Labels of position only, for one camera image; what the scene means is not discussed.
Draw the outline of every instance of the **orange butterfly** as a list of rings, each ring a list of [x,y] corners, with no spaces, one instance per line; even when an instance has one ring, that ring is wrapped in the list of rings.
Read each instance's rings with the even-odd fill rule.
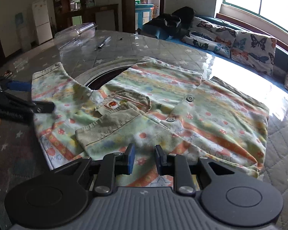
[[[271,38],[271,41],[272,41],[272,48],[275,48],[276,47],[276,39],[275,38]]]
[[[225,44],[228,47],[230,47],[232,45],[231,41],[222,40],[219,36],[217,36],[214,41],[215,42],[219,42],[219,43],[223,43],[223,44]]]
[[[236,49],[232,49],[232,55],[234,56],[240,56],[240,58],[242,59],[242,57],[245,58],[245,60],[248,60],[248,53],[244,52],[244,51],[238,51]]]

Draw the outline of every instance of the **gray ribbed panel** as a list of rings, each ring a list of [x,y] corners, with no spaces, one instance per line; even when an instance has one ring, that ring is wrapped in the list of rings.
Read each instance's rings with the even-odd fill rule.
[[[11,230],[26,230],[14,225]],[[119,187],[97,197],[76,220],[55,230],[225,230],[234,229],[208,217],[197,202],[167,188]],[[274,226],[262,228],[276,230]]]

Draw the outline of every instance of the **butterfly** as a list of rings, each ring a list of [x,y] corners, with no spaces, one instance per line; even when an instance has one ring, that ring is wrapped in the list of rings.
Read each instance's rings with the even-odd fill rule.
[[[209,36],[206,36],[204,34],[201,34],[201,33],[198,33],[198,32],[190,32],[192,35],[195,35],[195,36],[198,36],[198,37],[201,37],[201,38],[204,38],[206,40],[209,40],[209,41],[213,41],[212,38],[210,38]]]
[[[227,46],[222,45],[221,43],[218,43],[215,47],[214,47],[214,52],[218,52],[221,49],[224,50],[224,52],[229,55],[229,48]]]
[[[262,63],[266,63],[267,60],[269,60],[269,57],[267,56],[257,56],[253,53],[249,53],[249,56],[252,56],[255,60],[258,60],[259,62],[262,62]]]
[[[211,31],[212,25],[209,24],[208,22],[201,21],[199,24],[197,24],[197,27],[202,27],[202,28],[212,32]]]
[[[252,39],[252,47],[259,46],[261,50],[265,51],[266,49],[265,44],[266,44],[267,37],[263,37],[260,41],[258,41],[255,35],[251,34],[251,39]]]
[[[207,44],[207,43],[203,43],[203,44],[198,44],[198,41],[197,40],[193,40],[193,44],[194,44],[194,46],[196,46],[196,47],[199,47],[199,48],[201,48],[201,49],[208,49],[208,45],[209,44]]]
[[[271,41],[272,41],[272,48],[275,48],[276,47],[276,39],[275,38],[271,38]]]
[[[274,65],[274,55],[269,53],[271,64]]]
[[[229,28],[229,27],[220,27],[216,30],[216,32],[223,32],[223,31],[228,31],[233,37],[236,37],[236,31]]]
[[[243,50],[245,43],[246,43],[246,38],[243,38],[241,41],[237,41],[237,39],[235,39],[233,47]]]
[[[227,40],[222,40],[219,36],[217,36],[214,40],[215,42],[219,42],[219,43],[223,43],[225,44],[226,46],[230,47],[232,45],[232,42],[231,41],[227,41]]]
[[[236,49],[232,49],[232,55],[233,56],[240,56],[240,58],[242,59],[242,57],[245,58],[245,60],[248,60],[248,53],[244,52],[244,51],[238,51]]]

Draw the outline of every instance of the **refrigerator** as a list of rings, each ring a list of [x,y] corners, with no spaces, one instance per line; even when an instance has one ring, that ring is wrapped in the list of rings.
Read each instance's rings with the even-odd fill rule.
[[[32,3],[32,11],[35,22],[37,44],[40,45],[52,39],[47,0],[39,0]]]

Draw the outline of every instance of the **window sill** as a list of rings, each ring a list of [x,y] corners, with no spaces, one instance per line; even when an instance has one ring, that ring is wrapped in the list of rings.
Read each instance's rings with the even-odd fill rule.
[[[249,12],[246,12],[242,9],[239,9],[237,7],[230,6],[230,5],[227,5],[224,3],[221,5],[220,14],[230,16],[234,19],[237,19],[239,21],[250,24],[251,26],[254,26],[254,27],[264,31],[267,34],[274,36],[279,41],[283,42],[284,44],[286,44],[288,46],[288,33],[286,31],[282,30],[281,28],[275,26],[274,24],[266,21],[265,19],[263,19],[261,17],[258,17],[256,15],[251,14]]]

